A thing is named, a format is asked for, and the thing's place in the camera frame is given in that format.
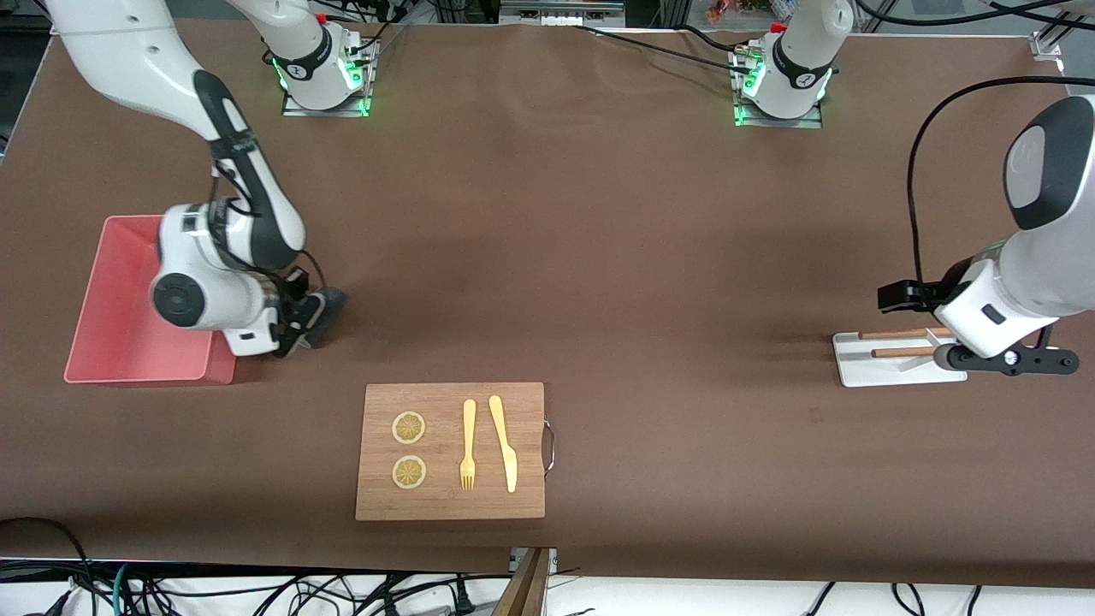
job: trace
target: brown table surface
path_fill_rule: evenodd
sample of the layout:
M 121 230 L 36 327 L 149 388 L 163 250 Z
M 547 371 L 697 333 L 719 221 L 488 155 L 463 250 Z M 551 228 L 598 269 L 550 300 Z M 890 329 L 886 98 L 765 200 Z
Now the brown table surface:
M 242 359 L 230 387 L 66 385 L 103 219 L 209 177 L 200 139 L 55 43 L 0 165 L 0 515 L 97 558 L 495 570 L 545 545 L 586 574 L 1095 583 L 1091 368 L 851 391 L 829 344 L 929 324 L 875 310 L 912 272 L 909 144 L 950 92 L 1051 70 L 1024 39 L 850 38 L 825 128 L 776 130 L 733 125 L 717 69 L 518 26 L 414 27 L 372 117 L 284 118 L 247 23 L 180 27 L 353 302 L 328 347 Z M 1004 152 L 1061 95 L 994 89 L 933 127 L 929 275 L 1014 230 Z M 1056 339 L 1088 361 L 1092 317 Z M 558 434 L 544 520 L 354 521 L 366 384 L 525 381 Z

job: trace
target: white floor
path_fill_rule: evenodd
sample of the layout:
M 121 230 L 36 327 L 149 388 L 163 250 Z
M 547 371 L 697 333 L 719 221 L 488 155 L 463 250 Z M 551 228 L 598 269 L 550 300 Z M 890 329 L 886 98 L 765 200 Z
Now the white floor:
M 420 576 L 402 586 L 445 579 L 447 576 Z M 209 592 L 253 586 L 268 586 L 287 578 L 226 578 L 203 580 L 169 580 L 165 589 L 186 592 Z M 325 578 L 315 578 L 322 582 Z M 381 581 L 380 577 L 349 579 L 355 594 L 365 594 Z M 468 583 L 472 603 L 481 605 L 500 596 L 505 580 L 483 580 Z M 572 616 L 592 608 L 591 616 L 803 616 L 811 606 L 823 584 L 819 582 L 750 582 L 730 580 L 656 580 L 630 578 L 573 578 L 560 576 L 548 591 L 548 616 Z M 0 584 L 0 616 L 25 616 L 45 612 L 65 592 L 65 582 Z M 970 586 L 918 585 L 930 616 L 965 616 Z M 222 597 L 175 598 L 183 616 L 249 616 L 268 593 Z M 285 593 L 267 612 L 267 616 L 288 614 L 292 593 Z M 906 601 L 912 603 L 908 591 Z M 451 594 L 442 589 L 400 602 L 402 616 L 415 616 L 451 605 Z M 343 615 L 351 609 L 339 606 Z M 88 593 L 73 593 L 65 616 L 91 614 Z M 111 606 L 100 601 L 100 614 L 113 614 Z M 304 605 L 300 616 L 335 616 L 335 607 L 313 601 Z M 1095 614 L 1095 590 L 1019 589 L 989 586 L 981 592 L 973 614 L 978 616 L 1090 616 Z M 906 616 L 894 601 L 889 584 L 838 583 L 829 594 L 819 616 Z

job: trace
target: white stand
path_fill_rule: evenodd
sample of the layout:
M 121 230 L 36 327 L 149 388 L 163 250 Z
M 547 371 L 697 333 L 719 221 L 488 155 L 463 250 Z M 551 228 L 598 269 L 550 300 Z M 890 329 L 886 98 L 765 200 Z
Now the white stand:
M 876 387 L 880 385 L 913 385 L 918 383 L 955 383 L 966 381 L 965 372 L 941 369 L 931 356 L 921 358 L 873 358 L 878 349 L 934 349 L 957 342 L 954 337 L 936 336 L 924 329 L 917 338 L 861 338 L 860 333 L 838 334 L 832 337 L 837 352 L 837 369 L 844 387 Z

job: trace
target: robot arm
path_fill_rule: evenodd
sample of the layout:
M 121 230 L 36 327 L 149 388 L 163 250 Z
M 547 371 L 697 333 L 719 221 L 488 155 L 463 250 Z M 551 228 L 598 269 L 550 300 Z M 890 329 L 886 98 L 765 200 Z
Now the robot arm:
M 1004 188 L 1019 230 L 957 263 L 940 282 L 880 288 L 879 307 L 933 311 L 961 344 L 941 348 L 936 362 L 944 368 L 1075 372 L 1075 356 L 1046 349 L 1046 337 L 1034 349 L 1019 341 L 1061 317 L 1095 310 L 1093 173 L 1095 95 L 1053 103 L 1023 129 L 1005 160 Z
M 300 214 L 228 88 L 178 38 L 163 0 L 48 1 L 65 47 L 92 88 L 120 105 L 194 130 L 219 166 L 235 175 L 251 213 L 229 211 L 218 237 L 226 248 L 252 267 L 276 270 L 292 263 L 304 245 Z
M 802 0 L 786 31 L 761 38 L 763 66 L 744 94 L 773 117 L 805 115 L 825 94 L 854 15 L 848 0 Z
M 228 88 L 178 38 L 163 0 L 47 1 L 84 80 L 124 106 L 200 135 L 217 172 L 239 194 L 176 205 L 164 214 L 151 289 L 160 316 L 181 328 L 223 332 L 237 356 L 285 357 L 314 342 L 333 295 L 324 289 L 309 293 L 302 270 L 280 274 L 304 246 L 300 214 Z M 286 0 L 273 5 L 292 8 Z M 333 318 L 331 312 L 326 317 Z
M 361 37 L 320 23 L 308 0 L 226 0 L 258 30 L 286 91 L 310 109 L 342 104 L 362 88 Z

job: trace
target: fork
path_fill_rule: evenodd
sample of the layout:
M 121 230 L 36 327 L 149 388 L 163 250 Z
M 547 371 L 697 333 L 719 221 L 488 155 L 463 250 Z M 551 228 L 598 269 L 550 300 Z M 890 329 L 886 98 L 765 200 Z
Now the fork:
M 460 461 L 460 487 L 464 490 L 475 487 L 475 461 L 472 460 L 474 442 L 475 400 L 464 400 L 464 460 Z

